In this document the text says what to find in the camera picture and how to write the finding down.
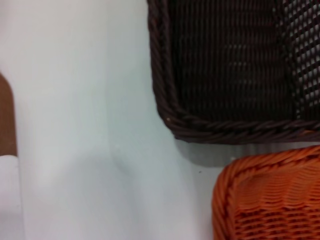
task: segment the dark brown wicker basket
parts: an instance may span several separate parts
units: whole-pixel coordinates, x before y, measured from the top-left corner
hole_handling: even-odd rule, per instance
[[[177,139],[320,140],[319,0],[148,0],[153,90]]]

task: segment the orange wicker basket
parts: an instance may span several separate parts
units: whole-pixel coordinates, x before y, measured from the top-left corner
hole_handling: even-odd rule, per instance
[[[212,199],[215,240],[320,239],[320,146],[236,160]]]

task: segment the white surface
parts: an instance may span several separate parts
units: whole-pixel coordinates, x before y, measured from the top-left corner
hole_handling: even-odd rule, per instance
[[[3,0],[0,9],[26,239],[212,239],[216,166],[278,146],[173,139],[152,93],[146,1]]]
[[[0,239],[24,239],[18,159],[14,156],[0,156]]]

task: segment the wicker tray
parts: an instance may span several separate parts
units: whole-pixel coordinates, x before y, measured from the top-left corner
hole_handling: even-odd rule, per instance
[[[212,199],[214,240],[320,239],[320,146],[226,167]]]
[[[320,140],[319,1],[148,0],[153,91],[177,139]]]

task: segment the brown object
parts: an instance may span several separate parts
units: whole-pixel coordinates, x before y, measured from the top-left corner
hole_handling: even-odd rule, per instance
[[[14,98],[6,79],[0,74],[0,156],[17,156]]]
[[[147,2],[157,110],[177,139],[320,140],[319,1]]]
[[[244,157],[218,177],[214,240],[320,239],[320,146]]]

